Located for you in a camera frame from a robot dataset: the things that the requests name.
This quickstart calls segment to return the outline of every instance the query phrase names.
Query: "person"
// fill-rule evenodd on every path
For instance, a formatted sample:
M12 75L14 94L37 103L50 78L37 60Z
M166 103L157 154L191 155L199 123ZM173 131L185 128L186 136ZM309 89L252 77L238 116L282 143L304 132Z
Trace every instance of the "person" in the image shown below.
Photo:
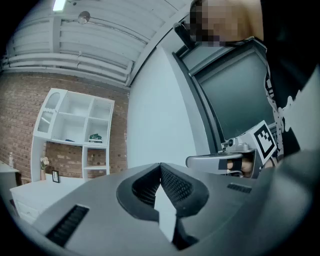
M188 27L197 42L228 46L253 36L266 46L265 88L276 122L280 159L300 150L292 129L285 131L282 113L319 63L319 48L311 40L318 30L316 10L306 3L275 0L194 0L190 6ZM242 165L247 173L252 163L243 159Z

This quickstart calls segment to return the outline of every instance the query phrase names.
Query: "vent slot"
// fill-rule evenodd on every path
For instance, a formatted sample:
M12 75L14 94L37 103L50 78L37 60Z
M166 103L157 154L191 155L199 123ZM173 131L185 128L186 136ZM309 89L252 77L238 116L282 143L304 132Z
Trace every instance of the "vent slot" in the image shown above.
M252 188L249 187L249 186L243 186L243 185L238 185L238 184L234 184L234 183L230 183L226 187L228 189L236 190L236 191L247 193L247 194L249 194L251 192L251 190L252 190Z
M75 205L46 237L61 247L65 246L88 211L86 207Z

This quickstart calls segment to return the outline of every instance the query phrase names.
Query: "white wall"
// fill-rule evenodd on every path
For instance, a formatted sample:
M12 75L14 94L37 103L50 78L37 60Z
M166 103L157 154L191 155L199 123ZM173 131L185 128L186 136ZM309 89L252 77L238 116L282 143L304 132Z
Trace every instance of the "white wall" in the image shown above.
M127 120L128 168L160 162L185 166L188 156L209 153L196 103L190 95L185 97L183 91L190 89L170 52L182 45L177 40L179 37L170 32L131 85ZM186 107L185 101L191 103Z

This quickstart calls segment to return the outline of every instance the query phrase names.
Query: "white ceiling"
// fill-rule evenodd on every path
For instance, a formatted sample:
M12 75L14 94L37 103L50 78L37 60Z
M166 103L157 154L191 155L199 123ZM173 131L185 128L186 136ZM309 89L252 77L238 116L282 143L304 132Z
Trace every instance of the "white ceiling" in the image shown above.
M128 86L152 49L173 24L187 14L190 2L191 0L67 0L63 12L53 12L54 0L44 0L20 23L8 42L6 57L35 53L80 54L123 70L129 69L127 73L132 74L125 81L110 79L120 86ZM82 11L90 13L90 23L78 23L78 15ZM56 70L78 69L78 66L47 66L55 67ZM89 73L96 77L111 78L94 71Z

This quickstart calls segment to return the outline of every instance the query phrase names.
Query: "small plant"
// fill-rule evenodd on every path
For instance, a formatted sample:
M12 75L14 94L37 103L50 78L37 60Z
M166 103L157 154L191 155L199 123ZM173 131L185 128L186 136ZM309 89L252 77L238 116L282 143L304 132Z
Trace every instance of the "small plant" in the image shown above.
M41 170L44 170L47 166L50 165L48 157L41 157L40 161L41 161Z

